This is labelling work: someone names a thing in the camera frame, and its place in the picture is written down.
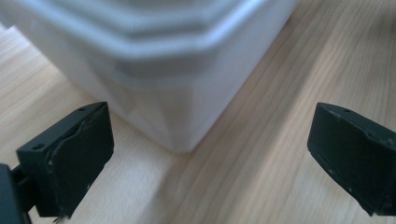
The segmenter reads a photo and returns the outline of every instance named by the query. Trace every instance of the container lid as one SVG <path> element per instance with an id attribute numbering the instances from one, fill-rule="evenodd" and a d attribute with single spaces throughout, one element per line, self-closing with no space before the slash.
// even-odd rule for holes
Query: container lid
<path id="1" fill-rule="evenodd" d="M 74 43 L 144 62 L 213 49 L 269 0 L 14 0 Z"/>

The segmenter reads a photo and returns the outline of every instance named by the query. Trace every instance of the white box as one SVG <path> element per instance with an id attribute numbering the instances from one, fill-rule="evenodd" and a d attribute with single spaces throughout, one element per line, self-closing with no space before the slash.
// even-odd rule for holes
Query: white box
<path id="1" fill-rule="evenodd" d="M 233 99 L 297 0 L 0 0 L 65 75 L 175 152 Z"/>

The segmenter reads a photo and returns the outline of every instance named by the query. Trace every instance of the wooden surface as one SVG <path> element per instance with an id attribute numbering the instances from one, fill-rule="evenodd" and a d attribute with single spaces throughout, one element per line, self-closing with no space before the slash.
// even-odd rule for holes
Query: wooden surface
<path id="1" fill-rule="evenodd" d="M 396 130 L 396 1 L 302 0 L 201 144 L 172 154 L 112 114 L 115 153 L 67 223 L 396 223 L 369 217 L 310 156 L 315 105 Z M 0 31 L 0 162 L 94 102 Z M 38 218 L 51 223 L 54 218 Z"/>

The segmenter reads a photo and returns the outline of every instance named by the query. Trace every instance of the light brown tabletop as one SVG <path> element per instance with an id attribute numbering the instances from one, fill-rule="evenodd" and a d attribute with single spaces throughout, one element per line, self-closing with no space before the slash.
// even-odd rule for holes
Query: light brown tabletop
<path id="1" fill-rule="evenodd" d="M 0 162 L 15 167 L 18 147 L 93 102 L 16 29 L 0 30 Z M 396 130 L 396 1 L 301 0 L 190 154 L 111 114 L 114 155 L 66 223 L 396 223 L 369 217 L 307 151 L 317 102 Z"/>

